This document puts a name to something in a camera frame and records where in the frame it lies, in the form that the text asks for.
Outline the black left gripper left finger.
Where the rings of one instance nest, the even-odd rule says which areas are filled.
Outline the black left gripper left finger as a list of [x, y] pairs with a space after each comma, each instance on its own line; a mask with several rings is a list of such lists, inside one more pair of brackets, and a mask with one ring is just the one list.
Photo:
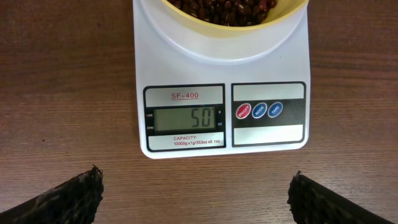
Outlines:
[[1, 213], [2, 224], [91, 224], [103, 199], [103, 171], [92, 169]]

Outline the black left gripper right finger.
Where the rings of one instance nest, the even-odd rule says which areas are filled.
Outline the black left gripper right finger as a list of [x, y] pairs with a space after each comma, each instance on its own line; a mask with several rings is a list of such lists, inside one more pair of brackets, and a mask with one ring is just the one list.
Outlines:
[[290, 182], [288, 201], [298, 224], [392, 224], [298, 171]]

